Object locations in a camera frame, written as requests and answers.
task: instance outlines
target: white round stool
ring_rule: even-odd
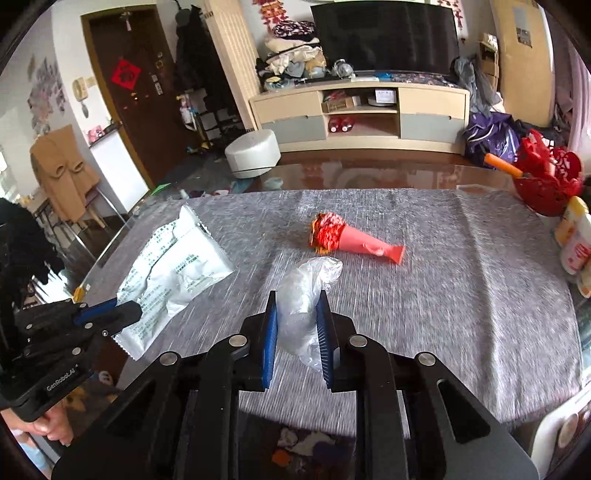
[[[255,130],[226,147],[226,158],[237,179],[251,179],[268,172],[281,158],[273,130]]]

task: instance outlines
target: pink cone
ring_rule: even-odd
[[[363,233],[356,228],[346,225],[340,236],[339,250],[354,254],[369,254],[376,257],[388,257],[398,265],[404,253],[403,245],[388,245],[387,243]]]

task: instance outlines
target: television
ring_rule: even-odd
[[[312,7],[324,56],[356,72],[450,74],[459,55],[453,11],[401,1],[338,2]]]

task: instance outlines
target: purple bag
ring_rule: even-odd
[[[513,119],[508,113],[491,112],[489,117],[481,113],[471,113],[468,128],[463,133],[466,140],[464,156],[479,167],[491,168],[484,163],[487,153],[513,163],[517,159],[519,137],[513,130],[512,123]]]

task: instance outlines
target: human hand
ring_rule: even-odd
[[[0,413],[11,430],[22,430],[23,432],[47,437],[48,440],[56,440],[62,445],[69,445],[74,438],[72,427],[66,415],[66,409],[61,401],[47,410],[37,420],[30,423],[21,420],[11,408],[2,410]]]

